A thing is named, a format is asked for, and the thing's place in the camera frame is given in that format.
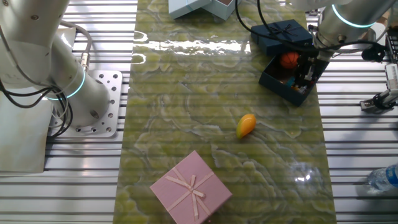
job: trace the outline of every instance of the dark blue box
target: dark blue box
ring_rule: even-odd
[[[312,35],[294,19],[268,24],[274,33],[282,40],[300,44],[312,44]],[[264,25],[253,26],[251,29],[259,34],[271,35]],[[284,46],[278,40],[259,37],[251,33],[251,37],[267,56],[275,56],[290,52],[292,49]]]
[[[306,61],[308,60],[308,55],[302,55],[302,58],[299,60]],[[300,93],[294,89],[290,85],[287,85],[289,80],[296,75],[297,68],[295,69],[286,69],[280,65],[280,55],[275,56],[266,69],[262,72],[259,84],[266,87],[267,89],[273,91],[278,94],[285,100],[291,102],[295,106],[300,106],[307,96],[312,91],[315,86],[317,80],[314,84],[308,86],[307,90],[304,93]],[[314,69],[314,75],[318,78],[325,71],[329,62],[323,62],[320,60],[316,60],[316,67]]]

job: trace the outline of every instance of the screw hole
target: screw hole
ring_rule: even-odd
[[[90,110],[90,115],[95,119],[100,118],[100,116],[98,115],[98,113],[95,110]]]

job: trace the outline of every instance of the yellow mango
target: yellow mango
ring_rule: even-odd
[[[256,127],[256,117],[253,114],[246,114],[238,123],[236,136],[238,139],[241,139],[243,136],[253,131],[254,127]]]

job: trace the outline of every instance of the blue light ring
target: blue light ring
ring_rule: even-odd
[[[77,88],[71,95],[67,96],[67,98],[70,98],[70,97],[72,97],[73,95],[75,95],[77,92],[79,92],[79,90],[83,87],[83,84],[85,83],[85,80],[86,80],[86,71],[84,70],[83,67],[82,67],[81,69],[83,69],[83,79],[82,79],[82,81],[81,81],[81,84],[80,84],[79,88]],[[46,98],[49,99],[49,100],[58,100],[58,99],[53,99],[53,98],[49,98],[49,97],[46,97]]]
[[[373,26],[373,25],[376,23],[376,22],[374,22],[374,23],[369,24],[369,25],[358,25],[358,24],[352,23],[352,22],[350,22],[350,21],[344,19],[343,16],[341,16],[340,13],[338,13],[338,11],[337,11],[337,9],[336,9],[336,6],[335,6],[334,4],[331,5],[331,8],[333,9],[333,11],[335,12],[336,16],[337,16],[341,21],[343,21],[345,24],[348,24],[348,25],[350,25],[350,26],[352,26],[352,27],[357,27],[357,28],[368,28],[368,27]]]

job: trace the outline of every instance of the pink gift box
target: pink gift box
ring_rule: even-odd
[[[204,222],[232,196],[196,151],[150,189],[177,224]]]

